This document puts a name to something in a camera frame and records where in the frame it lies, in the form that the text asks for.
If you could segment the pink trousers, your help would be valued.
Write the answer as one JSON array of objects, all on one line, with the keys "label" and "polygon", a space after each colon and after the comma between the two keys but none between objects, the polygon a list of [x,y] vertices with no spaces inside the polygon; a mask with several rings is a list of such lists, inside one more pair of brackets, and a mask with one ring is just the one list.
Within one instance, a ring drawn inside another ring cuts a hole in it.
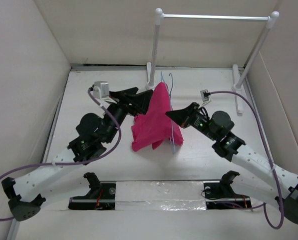
[{"label": "pink trousers", "polygon": [[155,150],[168,139],[173,140],[178,146],[183,144],[184,139],[179,126],[166,116],[166,112],[170,110],[167,87],[161,82],[153,91],[147,113],[134,118],[134,125],[131,127],[133,151],[137,152],[147,146],[152,146]]}]

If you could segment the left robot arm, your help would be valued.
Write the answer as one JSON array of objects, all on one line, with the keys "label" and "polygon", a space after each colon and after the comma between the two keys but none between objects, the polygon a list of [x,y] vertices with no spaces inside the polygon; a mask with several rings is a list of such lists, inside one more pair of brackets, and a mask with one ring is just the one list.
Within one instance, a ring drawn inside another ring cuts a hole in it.
[{"label": "left robot arm", "polygon": [[3,179],[1,185],[14,219],[20,222],[35,216],[51,202],[49,193],[53,183],[113,152],[121,141],[121,125],[126,116],[147,113],[152,95],[153,90],[139,92],[137,87],[110,91],[108,107],[95,100],[104,115],[85,114],[76,127],[78,137],[52,162],[43,163],[21,177]]}]

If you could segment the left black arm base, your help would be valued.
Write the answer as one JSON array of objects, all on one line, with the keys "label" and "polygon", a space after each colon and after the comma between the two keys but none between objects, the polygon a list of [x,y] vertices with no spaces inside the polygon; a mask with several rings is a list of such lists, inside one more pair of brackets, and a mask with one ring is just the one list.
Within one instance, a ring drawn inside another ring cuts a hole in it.
[{"label": "left black arm base", "polygon": [[116,182],[101,182],[93,172],[87,172],[83,177],[89,183],[89,191],[84,196],[71,197],[68,208],[75,211],[115,210]]}]

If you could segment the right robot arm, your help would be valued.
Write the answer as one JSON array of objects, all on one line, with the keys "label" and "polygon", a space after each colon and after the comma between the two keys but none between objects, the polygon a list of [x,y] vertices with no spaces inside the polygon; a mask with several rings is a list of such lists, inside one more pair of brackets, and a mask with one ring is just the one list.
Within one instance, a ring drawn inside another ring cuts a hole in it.
[{"label": "right robot arm", "polygon": [[166,112],[181,128],[192,126],[214,142],[215,153],[254,174],[265,185],[256,187],[256,181],[244,179],[235,171],[229,171],[220,180],[221,194],[247,195],[263,201],[280,210],[286,219],[298,225],[298,175],[289,172],[249,147],[244,140],[231,130],[234,123],[224,111],[216,111],[212,116],[203,112],[198,103],[191,103],[180,110]]}]

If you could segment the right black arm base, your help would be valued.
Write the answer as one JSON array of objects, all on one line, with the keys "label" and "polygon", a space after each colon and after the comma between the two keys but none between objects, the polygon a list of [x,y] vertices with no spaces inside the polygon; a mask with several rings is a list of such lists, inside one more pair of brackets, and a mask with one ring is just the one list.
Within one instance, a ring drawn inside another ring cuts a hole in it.
[{"label": "right black arm base", "polygon": [[236,194],[231,188],[233,180],[240,174],[229,171],[221,179],[203,182],[201,196],[206,200],[207,210],[249,209],[252,207],[248,196]]}]

